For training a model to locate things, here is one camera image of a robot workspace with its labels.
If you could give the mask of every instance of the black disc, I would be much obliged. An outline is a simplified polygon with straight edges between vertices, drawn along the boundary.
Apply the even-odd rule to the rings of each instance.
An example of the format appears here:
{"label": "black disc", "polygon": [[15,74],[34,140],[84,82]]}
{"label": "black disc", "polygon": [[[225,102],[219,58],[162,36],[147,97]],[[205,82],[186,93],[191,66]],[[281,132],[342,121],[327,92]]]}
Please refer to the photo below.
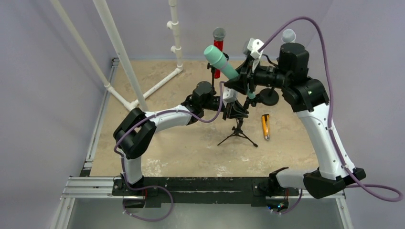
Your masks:
{"label": "black disc", "polygon": [[260,91],[260,100],[266,106],[274,106],[278,103],[278,93],[271,88]]}

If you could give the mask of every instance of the microphone grille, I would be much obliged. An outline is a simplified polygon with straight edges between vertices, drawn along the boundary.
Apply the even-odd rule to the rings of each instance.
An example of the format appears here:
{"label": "microphone grille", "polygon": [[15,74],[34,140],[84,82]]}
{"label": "microphone grille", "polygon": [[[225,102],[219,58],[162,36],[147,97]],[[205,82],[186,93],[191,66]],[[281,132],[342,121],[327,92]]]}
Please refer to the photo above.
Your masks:
{"label": "microphone grille", "polygon": [[292,29],[286,29],[283,32],[283,37],[281,38],[281,40],[284,43],[290,43],[290,42],[294,43],[295,38],[296,38],[296,35],[295,35],[294,31]]}
{"label": "microphone grille", "polygon": [[215,28],[215,30],[213,32],[214,39],[218,42],[223,41],[225,38],[225,35],[226,35],[225,29],[221,28],[221,27]]}

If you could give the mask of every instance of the white cap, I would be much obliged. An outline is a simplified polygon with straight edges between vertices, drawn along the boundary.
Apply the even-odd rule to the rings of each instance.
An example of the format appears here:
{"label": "white cap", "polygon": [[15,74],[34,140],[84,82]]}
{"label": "white cap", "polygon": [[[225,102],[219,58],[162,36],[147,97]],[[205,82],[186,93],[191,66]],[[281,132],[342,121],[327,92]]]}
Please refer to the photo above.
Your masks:
{"label": "white cap", "polygon": [[283,37],[281,38],[281,40],[284,43],[294,43],[296,37],[297,36],[292,29],[286,29],[283,31]]}

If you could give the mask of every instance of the white pvc pipe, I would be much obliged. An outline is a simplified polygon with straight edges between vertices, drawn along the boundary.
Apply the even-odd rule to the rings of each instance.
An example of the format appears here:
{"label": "white pvc pipe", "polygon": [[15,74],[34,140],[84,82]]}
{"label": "white pvc pipe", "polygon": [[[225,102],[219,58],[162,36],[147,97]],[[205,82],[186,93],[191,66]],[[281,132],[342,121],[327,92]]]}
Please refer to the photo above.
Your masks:
{"label": "white pvc pipe", "polygon": [[122,43],[121,37],[119,36],[117,27],[114,23],[114,19],[111,15],[110,9],[108,8],[106,0],[93,0],[93,3],[96,6],[101,21],[103,22],[108,36],[110,37],[110,40],[114,46],[114,49],[117,52],[118,58],[122,63],[122,67],[127,74],[129,82],[131,83],[131,86],[134,89],[135,94],[137,95],[142,110],[148,111],[148,106],[146,105],[145,98],[142,95],[138,80],[136,78],[134,70],[132,69],[131,62],[129,61],[124,44]]}
{"label": "white pvc pipe", "polygon": [[[159,88],[161,88],[165,83],[167,83],[169,80],[171,80],[174,76],[177,74],[181,73],[183,69],[176,68],[172,73],[170,73],[168,76],[166,76],[163,80],[161,80],[159,83],[157,83],[155,86],[150,88],[145,94],[143,94],[144,98],[148,98],[151,94],[153,94],[155,91],[157,91]],[[131,107],[132,109],[137,107],[139,104],[138,100],[135,100],[131,102]]]}
{"label": "white pvc pipe", "polygon": [[89,60],[91,66],[93,69],[96,71],[98,77],[101,79],[101,81],[104,84],[104,87],[109,91],[113,96],[115,96],[128,110],[131,109],[130,102],[125,100],[115,89],[114,87],[111,86],[110,82],[107,80],[106,76],[104,75],[103,71],[100,69],[98,66],[97,62],[95,61],[93,55],[91,54],[90,50],[88,49],[87,45],[83,41],[82,37],[80,36],[79,32],[77,31],[76,27],[73,25],[72,21],[70,20],[69,16],[67,15],[66,11],[62,7],[61,3],[59,0],[50,0],[53,7],[55,8],[56,12],[58,12],[59,16],[61,17],[62,21],[72,34],[73,38],[77,42],[77,44],[80,46],[82,49],[83,53]]}
{"label": "white pvc pipe", "polygon": [[177,59],[177,68],[183,69],[183,53],[180,45],[180,27],[179,19],[177,17],[177,0],[169,0],[170,14],[171,14],[171,29],[174,36],[174,47]]}
{"label": "white pvc pipe", "polygon": [[76,40],[77,44],[80,46],[82,49],[83,53],[89,60],[91,66],[94,68],[96,71],[98,77],[101,79],[105,87],[108,87],[110,85],[110,82],[108,82],[106,76],[104,75],[103,71],[100,69],[98,66],[97,62],[95,61],[93,55],[87,48],[85,42],[83,41],[82,37],[80,36],[79,32],[76,30],[76,27],[73,25],[72,21],[70,20],[69,16],[67,15],[66,11],[63,9],[61,3],[59,0],[50,0],[53,7],[55,8],[56,12],[58,12],[59,16],[61,17],[62,21]]}
{"label": "white pvc pipe", "polygon": [[120,101],[124,107],[128,110],[131,111],[134,107],[131,106],[131,103],[125,100],[111,85],[109,87],[106,87],[107,91],[109,91],[113,96],[115,96],[118,101]]}

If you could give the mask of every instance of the white bracket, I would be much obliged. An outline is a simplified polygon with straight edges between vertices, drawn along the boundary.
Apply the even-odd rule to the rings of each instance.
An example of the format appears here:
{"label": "white bracket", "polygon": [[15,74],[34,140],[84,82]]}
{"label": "white bracket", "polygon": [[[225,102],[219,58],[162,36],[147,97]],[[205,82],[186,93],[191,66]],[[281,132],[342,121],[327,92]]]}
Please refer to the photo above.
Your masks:
{"label": "white bracket", "polygon": [[168,21],[167,24],[166,24],[166,27],[167,27],[169,30],[172,30],[172,29],[173,29],[173,22],[172,22],[172,21]]}
{"label": "white bracket", "polygon": [[237,100],[237,96],[238,96],[237,91],[235,91],[234,89],[224,87],[224,93],[223,93],[222,101],[223,101],[225,106],[228,103],[235,102]]}
{"label": "white bracket", "polygon": [[176,52],[178,52],[178,51],[180,51],[181,50],[181,47],[178,49],[178,48],[176,48],[176,46],[172,46],[171,48],[170,48],[170,51],[172,52],[172,53],[176,53]]}
{"label": "white bracket", "polygon": [[259,52],[258,50],[264,45],[263,41],[259,39],[250,38],[247,42],[247,50],[250,51],[250,56],[252,56],[255,60],[253,61],[252,72],[255,72],[256,67],[260,63],[260,59],[262,58],[263,50]]}

